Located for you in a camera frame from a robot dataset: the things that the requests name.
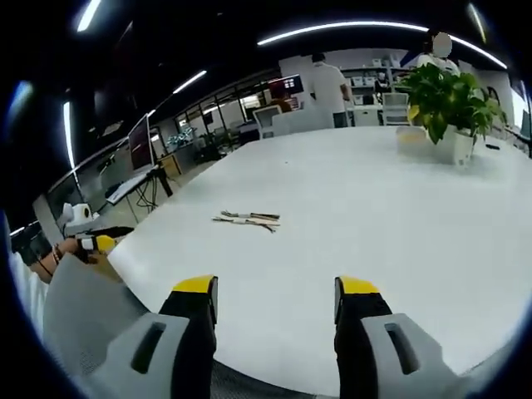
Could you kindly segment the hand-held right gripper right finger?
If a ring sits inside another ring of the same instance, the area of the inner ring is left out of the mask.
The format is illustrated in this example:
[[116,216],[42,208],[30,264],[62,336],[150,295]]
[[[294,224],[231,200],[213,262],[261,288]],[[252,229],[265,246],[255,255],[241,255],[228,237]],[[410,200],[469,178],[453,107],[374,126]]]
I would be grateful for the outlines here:
[[441,345],[369,281],[335,278],[334,323],[341,398],[444,398],[458,381]]

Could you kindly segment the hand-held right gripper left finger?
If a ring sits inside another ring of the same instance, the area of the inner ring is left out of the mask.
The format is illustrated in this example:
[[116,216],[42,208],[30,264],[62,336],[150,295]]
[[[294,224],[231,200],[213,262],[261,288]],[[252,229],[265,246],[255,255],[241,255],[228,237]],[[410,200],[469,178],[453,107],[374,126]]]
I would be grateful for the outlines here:
[[108,346],[90,376],[90,398],[208,398],[216,350],[218,278],[177,283],[158,313],[146,313]]

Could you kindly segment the person's left hand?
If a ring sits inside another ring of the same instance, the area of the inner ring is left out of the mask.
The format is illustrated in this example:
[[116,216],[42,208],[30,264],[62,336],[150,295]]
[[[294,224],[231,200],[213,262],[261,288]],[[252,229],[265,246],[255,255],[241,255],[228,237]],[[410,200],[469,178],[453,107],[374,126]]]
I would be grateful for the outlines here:
[[54,245],[53,252],[59,262],[66,254],[71,254],[81,260],[85,264],[97,264],[98,260],[95,256],[91,256],[84,248],[82,248],[78,239],[68,238]]

